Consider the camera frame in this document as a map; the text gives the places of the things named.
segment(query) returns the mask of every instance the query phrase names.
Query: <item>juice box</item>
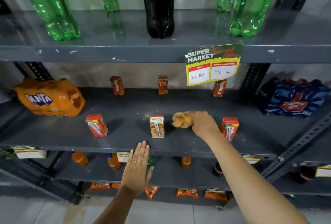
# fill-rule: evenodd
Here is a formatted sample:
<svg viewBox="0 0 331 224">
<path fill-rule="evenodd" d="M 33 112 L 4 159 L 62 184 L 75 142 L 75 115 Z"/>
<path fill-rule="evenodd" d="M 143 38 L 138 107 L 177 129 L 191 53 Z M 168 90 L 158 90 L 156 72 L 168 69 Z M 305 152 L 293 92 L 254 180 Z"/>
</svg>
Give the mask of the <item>juice box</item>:
<svg viewBox="0 0 331 224">
<path fill-rule="evenodd" d="M 159 77 L 159 94 L 168 94 L 168 78 Z"/>
<path fill-rule="evenodd" d="M 94 137 L 105 137 L 108 133 L 108 127 L 105 125 L 104 119 L 101 113 L 89 114 L 85 118 L 89 129 L 93 133 Z"/>
<path fill-rule="evenodd" d="M 116 94 L 116 95 L 124 94 L 123 81 L 120 76 L 112 76 L 110 78 L 110 82 L 112 83 L 114 94 Z"/>
<path fill-rule="evenodd" d="M 213 96 L 214 97 L 222 97 L 223 93 L 225 91 L 227 80 L 217 80 L 215 81 L 214 84 L 214 89 L 213 89 Z"/>
<path fill-rule="evenodd" d="M 151 116 L 149 120 L 152 138 L 164 138 L 164 118 L 161 116 Z"/>
<path fill-rule="evenodd" d="M 239 121 L 236 117 L 223 117 L 219 130 L 231 142 L 237 132 Z"/>
</svg>

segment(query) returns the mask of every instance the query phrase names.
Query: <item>small orange bottle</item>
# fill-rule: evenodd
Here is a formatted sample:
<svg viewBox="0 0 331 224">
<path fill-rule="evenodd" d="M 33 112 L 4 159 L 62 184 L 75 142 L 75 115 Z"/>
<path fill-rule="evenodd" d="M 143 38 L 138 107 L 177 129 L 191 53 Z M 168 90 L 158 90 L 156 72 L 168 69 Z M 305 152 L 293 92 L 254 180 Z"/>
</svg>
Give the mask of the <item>small orange bottle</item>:
<svg viewBox="0 0 331 224">
<path fill-rule="evenodd" d="M 71 158 L 81 166 L 85 166 L 88 163 L 88 159 L 83 152 L 72 152 Z"/>
<path fill-rule="evenodd" d="M 116 171 L 121 167 L 121 163 L 118 162 L 117 155 L 108 154 L 108 164 Z"/>
<path fill-rule="evenodd" d="M 189 168 L 191 166 L 191 157 L 182 157 L 182 167 L 183 168 Z"/>
</svg>

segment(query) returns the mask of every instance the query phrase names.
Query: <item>shelving unit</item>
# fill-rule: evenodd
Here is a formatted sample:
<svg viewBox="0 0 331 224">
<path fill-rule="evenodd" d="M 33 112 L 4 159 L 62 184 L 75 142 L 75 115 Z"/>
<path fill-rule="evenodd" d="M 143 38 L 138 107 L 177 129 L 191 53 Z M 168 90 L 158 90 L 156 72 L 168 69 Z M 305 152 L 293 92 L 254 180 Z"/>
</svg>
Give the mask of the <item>shelving unit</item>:
<svg viewBox="0 0 331 224">
<path fill-rule="evenodd" d="M 331 63 L 331 36 L 326 33 L 331 30 L 331 24 L 294 11 L 271 10 L 261 32 L 249 39 L 224 33 L 229 15 L 219 15 L 214 10 L 176 10 L 175 33 L 163 40 L 152 39 L 147 34 L 144 11 L 121 11 L 121 15 L 123 29 L 112 34 L 104 11 L 75 12 L 82 36 L 71 42 L 53 41 L 35 12 L 0 17 L 3 23 L 15 25 L 15 30 L 8 30 L 0 38 L 0 61 L 184 63 L 188 50 L 242 43 L 241 63 Z M 115 96 L 110 88 L 80 88 L 80 91 L 86 105 L 81 114 L 73 118 L 36 116 L 13 101 L 0 105 L 0 147 L 27 145 L 66 151 L 60 158 L 51 152 L 49 158 L 37 161 L 45 167 L 54 165 L 52 173 L 44 175 L 38 171 L 48 188 L 39 180 L 30 181 L 40 190 L 56 186 L 52 196 L 77 204 L 83 195 L 79 190 L 73 197 L 64 195 L 62 187 L 68 186 L 66 182 L 75 185 L 82 181 L 120 182 L 123 168 L 113 171 L 107 164 L 105 153 L 128 151 L 139 141 L 146 140 L 151 146 L 150 154 L 156 157 L 151 184 L 161 186 L 156 201 L 219 205 L 202 195 L 206 188 L 230 190 L 224 177 L 212 175 L 215 156 L 191 129 L 175 129 L 171 125 L 175 112 L 188 110 L 208 111 L 218 124 L 222 117 L 237 117 L 240 126 L 233 146 L 242 155 L 258 156 L 261 160 L 254 167 L 261 174 L 272 169 L 272 173 L 265 177 L 276 175 L 272 183 L 281 193 L 300 196 L 331 194 L 328 178 L 299 185 L 287 174 L 290 169 L 283 169 L 291 162 L 330 162 L 327 153 L 329 133 L 324 129 L 329 128 L 331 122 L 319 123 L 316 134 L 311 129 L 330 114 L 329 98 L 313 117 L 299 119 L 262 115 L 254 103 L 242 103 L 242 93 L 234 90 L 227 90 L 222 98 L 213 97 L 210 90 L 176 89 L 169 90 L 166 96 L 159 96 L 155 89 L 126 89 L 124 96 Z M 85 123 L 86 115 L 91 113 L 102 114 L 109 128 L 107 137 L 93 137 Z M 149 117 L 154 114 L 164 115 L 164 139 L 151 138 Z M 305 139 L 302 146 L 292 149 L 291 145 L 300 138 Z M 90 162 L 86 167 L 79 167 L 71 161 L 70 151 L 89 153 Z M 292 154 L 282 157 L 286 152 Z M 178 157 L 182 156 L 192 157 L 189 169 L 180 166 Z M 5 167 L 6 171 L 14 173 L 12 165 L 24 171 L 35 169 L 20 167 L 20 162 Z M 199 189 L 201 197 L 198 200 L 176 199 L 177 187 Z M 87 194 L 111 195 L 114 192 L 95 190 Z"/>
</svg>

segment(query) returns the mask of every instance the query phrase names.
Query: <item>blue thums up pack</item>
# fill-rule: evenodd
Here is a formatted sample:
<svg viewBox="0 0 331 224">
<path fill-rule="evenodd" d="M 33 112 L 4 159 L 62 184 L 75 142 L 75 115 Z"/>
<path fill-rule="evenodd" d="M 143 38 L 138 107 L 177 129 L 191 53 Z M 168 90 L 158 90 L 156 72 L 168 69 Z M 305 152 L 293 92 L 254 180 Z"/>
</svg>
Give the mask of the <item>blue thums up pack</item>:
<svg viewBox="0 0 331 224">
<path fill-rule="evenodd" d="M 261 87 L 257 105 L 263 114 L 307 118 L 323 104 L 330 90 L 320 80 L 308 82 L 273 77 Z"/>
</svg>

